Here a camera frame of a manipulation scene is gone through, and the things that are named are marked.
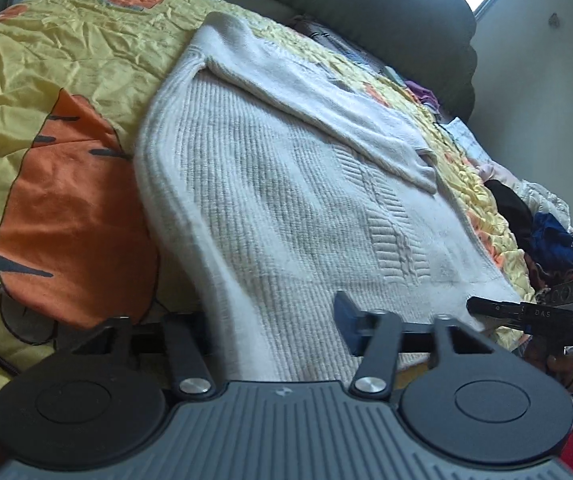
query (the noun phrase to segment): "dark blue clothing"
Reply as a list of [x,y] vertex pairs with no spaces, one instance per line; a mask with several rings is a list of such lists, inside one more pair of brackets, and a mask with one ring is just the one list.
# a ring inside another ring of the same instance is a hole
[[529,256],[546,272],[573,269],[573,235],[551,213],[536,213]]

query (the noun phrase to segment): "black circular pad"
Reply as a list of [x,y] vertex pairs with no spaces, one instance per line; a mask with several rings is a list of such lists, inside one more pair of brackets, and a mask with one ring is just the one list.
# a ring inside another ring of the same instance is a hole
[[510,422],[525,414],[529,396],[502,381],[475,381],[455,392],[455,405],[462,413],[481,422]]
[[509,352],[438,356],[402,394],[399,412],[436,450],[484,465],[555,453],[573,428],[573,400],[557,381]]
[[54,354],[0,390],[0,443],[48,470],[116,462],[160,427],[166,401],[147,376],[110,355]]
[[71,381],[56,384],[38,395],[40,415],[59,424],[83,424],[98,418],[111,402],[111,394],[97,383]]

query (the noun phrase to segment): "ribbed grey surface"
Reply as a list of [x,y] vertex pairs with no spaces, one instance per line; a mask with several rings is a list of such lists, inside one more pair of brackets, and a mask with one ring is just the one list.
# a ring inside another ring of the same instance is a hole
[[568,480],[558,463],[523,471],[469,470],[431,455],[387,404],[347,396],[340,383],[231,383],[186,404],[148,449],[93,472],[47,472],[17,462],[0,480]]
[[243,20],[206,17],[151,102],[134,168],[226,377],[348,383],[358,364],[330,309],[340,289],[406,322],[444,313],[478,330],[469,297],[519,301],[434,160],[405,114]]

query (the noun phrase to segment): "yellow quilt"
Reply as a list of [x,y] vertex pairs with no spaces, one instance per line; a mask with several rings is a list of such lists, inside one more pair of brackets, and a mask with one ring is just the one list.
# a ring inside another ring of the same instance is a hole
[[[0,13],[0,357],[23,370],[103,317],[196,307],[186,277],[151,241],[130,154],[148,102],[213,10],[415,118],[492,257],[531,298],[493,198],[393,82],[221,0],[26,0]],[[0,368],[0,388],[7,381]]]

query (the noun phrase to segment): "black device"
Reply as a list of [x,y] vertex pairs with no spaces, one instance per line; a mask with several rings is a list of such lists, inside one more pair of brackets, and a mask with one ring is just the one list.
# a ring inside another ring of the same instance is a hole
[[[454,319],[406,324],[343,292],[333,316],[363,356],[338,381],[216,388],[199,317],[113,319],[0,390],[0,480],[572,479],[555,458],[573,399]],[[137,371],[160,352],[170,392]],[[435,366],[394,390],[400,352]]]
[[573,281],[552,287],[540,303],[510,303],[473,297],[467,301],[470,314],[503,320],[503,325],[541,336],[547,354],[560,355],[573,346]]

